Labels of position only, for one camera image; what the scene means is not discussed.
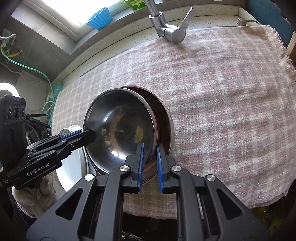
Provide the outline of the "white gloved left hand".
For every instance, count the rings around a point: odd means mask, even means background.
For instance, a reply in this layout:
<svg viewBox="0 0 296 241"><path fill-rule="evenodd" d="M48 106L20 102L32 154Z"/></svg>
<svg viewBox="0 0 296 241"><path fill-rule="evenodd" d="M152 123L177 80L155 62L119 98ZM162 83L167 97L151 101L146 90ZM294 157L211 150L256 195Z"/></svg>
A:
<svg viewBox="0 0 296 241"><path fill-rule="evenodd" d="M57 201L54 181L54 174L50 173L36 181L32 188L17 190L13 186L11 193L25 213L40 218Z"/></svg>

